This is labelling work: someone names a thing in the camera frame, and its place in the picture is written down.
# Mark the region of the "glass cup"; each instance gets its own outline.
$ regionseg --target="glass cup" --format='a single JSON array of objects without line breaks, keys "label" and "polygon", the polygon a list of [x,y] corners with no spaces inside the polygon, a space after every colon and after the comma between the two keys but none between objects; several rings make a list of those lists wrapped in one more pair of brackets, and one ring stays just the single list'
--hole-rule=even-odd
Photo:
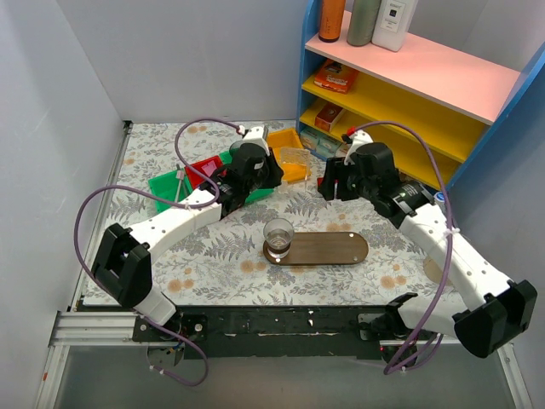
[{"label": "glass cup", "polygon": [[267,250],[274,258],[286,257],[294,235],[293,226],[286,219],[273,219],[263,228]]}]

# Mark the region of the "yellow tray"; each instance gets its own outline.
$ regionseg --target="yellow tray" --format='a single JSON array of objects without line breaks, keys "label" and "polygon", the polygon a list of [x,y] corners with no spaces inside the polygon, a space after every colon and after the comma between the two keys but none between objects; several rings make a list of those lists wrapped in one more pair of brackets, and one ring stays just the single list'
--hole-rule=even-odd
[{"label": "yellow tray", "polygon": [[295,132],[295,128],[271,132],[267,137],[267,144],[272,148],[274,158],[276,158],[278,165],[284,171],[283,181],[294,183],[296,181],[305,180],[305,177],[307,176],[307,168],[305,166],[298,164],[280,164],[281,147],[298,147],[304,149],[297,132]]}]

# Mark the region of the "wooden tray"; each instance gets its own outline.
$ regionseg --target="wooden tray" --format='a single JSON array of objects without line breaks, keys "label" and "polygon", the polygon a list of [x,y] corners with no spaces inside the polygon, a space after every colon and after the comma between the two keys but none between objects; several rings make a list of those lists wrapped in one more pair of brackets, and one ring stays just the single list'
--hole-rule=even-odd
[{"label": "wooden tray", "polygon": [[290,252],[284,258],[272,257],[263,243],[265,258],[280,266],[320,266],[325,264],[358,264],[369,253],[365,239],[355,232],[295,233]]}]

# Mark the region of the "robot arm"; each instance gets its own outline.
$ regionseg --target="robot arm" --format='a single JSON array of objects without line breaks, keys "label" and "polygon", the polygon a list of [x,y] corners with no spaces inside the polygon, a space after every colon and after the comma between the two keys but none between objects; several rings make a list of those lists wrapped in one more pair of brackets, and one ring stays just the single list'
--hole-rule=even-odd
[{"label": "robot arm", "polygon": [[[330,158],[318,190],[328,199],[368,199],[375,210],[445,265],[446,219],[433,197],[416,181],[403,183],[392,152],[359,130],[346,158]],[[459,233],[453,235],[449,278],[465,305],[439,303],[424,329],[457,337],[472,354],[485,357],[528,328],[536,302],[526,280],[515,284],[487,262]],[[414,328],[429,302],[406,294],[390,303],[376,324],[394,333]]]},{"label": "robot arm", "polygon": [[170,247],[198,229],[218,222],[244,205],[258,188],[276,187],[284,172],[267,145],[267,128],[254,127],[232,152],[232,162],[211,176],[220,189],[217,200],[200,209],[215,195],[203,183],[181,204],[143,222],[122,228],[111,225],[103,234],[91,271],[116,301],[133,308],[159,325],[179,330],[176,306],[153,284],[152,265]]}]

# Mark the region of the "bottle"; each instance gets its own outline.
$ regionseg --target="bottle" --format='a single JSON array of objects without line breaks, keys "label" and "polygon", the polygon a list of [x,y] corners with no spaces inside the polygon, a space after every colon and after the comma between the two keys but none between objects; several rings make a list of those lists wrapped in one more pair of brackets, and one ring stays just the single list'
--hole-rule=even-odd
[{"label": "bottle", "polygon": [[418,0],[382,0],[373,33],[373,44],[399,51],[417,3]]},{"label": "bottle", "polygon": [[380,7],[381,0],[354,0],[347,43],[355,47],[370,43]]},{"label": "bottle", "polygon": [[342,16],[346,0],[323,0],[318,38],[333,43],[341,35]]}]

